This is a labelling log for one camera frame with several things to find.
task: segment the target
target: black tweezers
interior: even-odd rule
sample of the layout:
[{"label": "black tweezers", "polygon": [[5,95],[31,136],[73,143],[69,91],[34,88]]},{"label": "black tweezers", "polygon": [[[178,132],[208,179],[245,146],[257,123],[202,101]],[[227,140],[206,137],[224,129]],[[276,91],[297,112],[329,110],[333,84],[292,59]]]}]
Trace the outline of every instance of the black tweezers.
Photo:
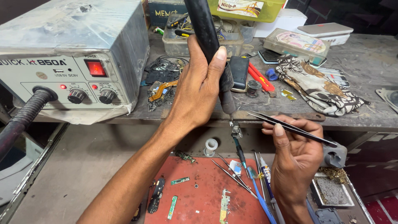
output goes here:
[{"label": "black tweezers", "polygon": [[276,125],[277,123],[279,123],[279,124],[282,125],[283,129],[285,129],[286,131],[290,131],[290,132],[292,132],[292,133],[294,133],[294,134],[298,134],[298,135],[300,135],[300,136],[309,138],[309,139],[311,139],[311,140],[314,140],[314,141],[323,143],[323,144],[325,144],[325,145],[327,145],[327,146],[330,146],[330,147],[332,147],[332,148],[337,148],[337,144],[334,143],[334,142],[325,140],[325,139],[320,138],[320,137],[316,137],[315,135],[310,134],[310,133],[308,133],[308,132],[306,132],[306,131],[304,131],[304,130],[301,130],[301,129],[298,128],[298,127],[295,127],[295,126],[293,126],[293,125],[290,125],[290,124],[288,124],[288,123],[285,123],[285,122],[283,122],[283,121],[280,121],[280,120],[278,120],[278,119],[275,119],[275,118],[270,117],[270,116],[268,116],[268,115],[265,115],[265,114],[262,114],[262,113],[259,113],[259,112],[256,112],[256,111],[252,111],[252,110],[250,110],[250,111],[251,111],[251,112],[254,112],[254,113],[257,113],[257,114],[259,114],[259,115],[265,117],[266,119],[265,119],[265,118],[262,118],[262,117],[259,117],[259,116],[256,116],[256,115],[251,114],[251,113],[248,113],[248,114],[250,114],[250,115],[252,115],[252,116],[255,116],[255,117],[257,117],[258,119],[263,120],[263,121],[265,121],[265,122],[267,122],[267,123],[269,123],[269,124]]}]

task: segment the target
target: fingernail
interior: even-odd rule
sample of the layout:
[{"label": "fingernail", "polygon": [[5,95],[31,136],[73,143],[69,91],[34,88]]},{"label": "fingernail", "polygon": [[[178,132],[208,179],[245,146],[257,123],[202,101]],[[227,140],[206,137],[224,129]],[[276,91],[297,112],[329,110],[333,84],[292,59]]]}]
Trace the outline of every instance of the fingernail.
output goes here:
[{"label": "fingernail", "polygon": [[226,48],[224,46],[221,46],[219,50],[216,52],[216,58],[224,60],[225,57],[226,57]]},{"label": "fingernail", "polygon": [[274,126],[274,133],[276,136],[282,136],[284,134],[283,127],[280,123]]}]

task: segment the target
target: air knob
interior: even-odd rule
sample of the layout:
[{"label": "air knob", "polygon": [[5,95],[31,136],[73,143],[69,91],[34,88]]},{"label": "air knob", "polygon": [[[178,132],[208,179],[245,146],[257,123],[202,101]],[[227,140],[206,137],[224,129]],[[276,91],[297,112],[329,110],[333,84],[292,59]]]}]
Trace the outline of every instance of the air knob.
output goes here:
[{"label": "air knob", "polygon": [[87,97],[87,94],[84,90],[78,90],[74,89],[69,93],[68,100],[74,104],[79,104],[81,103],[85,98]]},{"label": "air knob", "polygon": [[116,93],[112,90],[103,90],[101,91],[101,95],[99,100],[101,103],[110,104],[112,103],[113,99],[116,97]]}]

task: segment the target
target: orange flex cable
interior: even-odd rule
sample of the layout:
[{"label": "orange flex cable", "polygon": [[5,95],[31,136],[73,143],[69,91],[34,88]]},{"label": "orange flex cable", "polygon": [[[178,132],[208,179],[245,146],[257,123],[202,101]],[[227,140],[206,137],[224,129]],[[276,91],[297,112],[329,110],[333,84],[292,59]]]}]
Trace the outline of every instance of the orange flex cable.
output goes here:
[{"label": "orange flex cable", "polygon": [[178,80],[161,84],[159,86],[159,89],[157,90],[156,94],[151,96],[151,97],[149,97],[149,101],[152,102],[154,100],[159,99],[162,96],[163,90],[165,88],[170,87],[170,86],[175,86],[175,85],[177,85],[177,83],[178,83]]},{"label": "orange flex cable", "polygon": [[254,80],[259,81],[265,91],[275,91],[275,87],[256,69],[256,67],[249,62],[249,74]]}]

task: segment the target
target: red work mat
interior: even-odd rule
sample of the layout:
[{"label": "red work mat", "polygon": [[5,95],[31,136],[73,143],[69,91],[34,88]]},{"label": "red work mat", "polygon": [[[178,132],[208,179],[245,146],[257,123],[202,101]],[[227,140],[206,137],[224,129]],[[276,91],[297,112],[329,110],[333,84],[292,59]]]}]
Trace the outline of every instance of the red work mat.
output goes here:
[{"label": "red work mat", "polygon": [[[181,224],[219,224],[221,198],[223,189],[228,189],[231,193],[230,204],[228,205],[229,214],[224,221],[228,224],[242,223],[264,223],[269,224],[269,220],[258,200],[256,200],[247,190],[238,185],[230,176],[216,166],[210,158],[196,157],[196,161],[182,160],[180,157],[168,157],[156,176],[156,181],[164,175],[166,181],[163,188],[163,195],[159,202],[159,208],[153,214],[146,211],[145,224],[160,223],[181,223]],[[222,168],[228,170],[228,166],[220,159],[213,158]],[[256,169],[256,162],[253,159],[246,159],[246,164]],[[171,181],[189,177],[190,180],[175,185]],[[242,180],[256,194],[253,182],[242,170]],[[259,192],[261,186],[259,179],[256,180]],[[149,192],[148,204],[152,196],[153,189]],[[173,196],[178,196],[172,219],[167,219]]]}]

